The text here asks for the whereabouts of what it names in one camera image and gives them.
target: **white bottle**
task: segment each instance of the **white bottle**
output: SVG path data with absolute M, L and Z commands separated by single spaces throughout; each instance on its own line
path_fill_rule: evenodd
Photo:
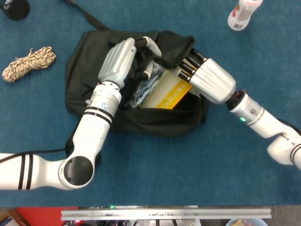
M 252 13 L 262 4 L 263 0 L 239 0 L 228 17 L 231 29 L 241 31 L 248 25 Z

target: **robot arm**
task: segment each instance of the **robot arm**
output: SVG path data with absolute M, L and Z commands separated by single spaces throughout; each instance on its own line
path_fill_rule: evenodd
M 197 88 L 209 101 L 226 103 L 230 112 L 263 138 L 279 136 L 269 145 L 269 155 L 281 164 L 295 164 L 301 169 L 301 136 L 292 127 L 283 124 L 252 100 L 244 91 L 236 91 L 236 82 L 213 59 L 193 49 L 182 62 L 178 76 Z
M 129 38 L 113 47 L 98 74 L 101 84 L 93 91 L 87 108 L 73 136 L 74 151 L 65 160 L 46 161 L 34 154 L 5 160 L 12 154 L 0 153 L 0 189 L 34 189 L 52 186 L 70 190 L 90 183 L 95 171 L 95 158 L 100 152 L 138 48 L 148 47 L 161 56 L 156 43 L 149 37 Z

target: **metal bar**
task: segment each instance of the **metal bar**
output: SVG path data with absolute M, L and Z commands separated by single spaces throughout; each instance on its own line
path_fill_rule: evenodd
M 152 220 L 271 218 L 271 209 L 97 209 L 63 210 L 62 220 Z

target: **blue carpet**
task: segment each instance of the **blue carpet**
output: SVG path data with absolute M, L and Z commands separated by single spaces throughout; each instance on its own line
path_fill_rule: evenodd
M 249 26 L 232 31 L 236 0 L 77 0 L 113 29 L 193 34 L 211 56 L 272 114 L 301 127 L 301 5 L 265 0 Z M 62 0 L 30 0 L 26 19 L 0 12 L 0 69 L 52 46 L 56 62 L 15 83 L 0 81 L 0 151 L 59 148 L 77 122 L 64 106 L 64 67 L 84 31 L 94 28 Z M 206 124 L 179 138 L 110 133 L 93 182 L 77 191 L 0 191 L 0 206 L 301 204 L 301 172 L 274 162 L 262 139 L 210 105 Z M 43 155 L 48 160 L 62 154 Z

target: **red surface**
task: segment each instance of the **red surface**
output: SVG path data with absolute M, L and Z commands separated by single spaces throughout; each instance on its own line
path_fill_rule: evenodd
M 19 207 L 18 212 L 31 226 L 61 226 L 61 211 L 78 207 Z

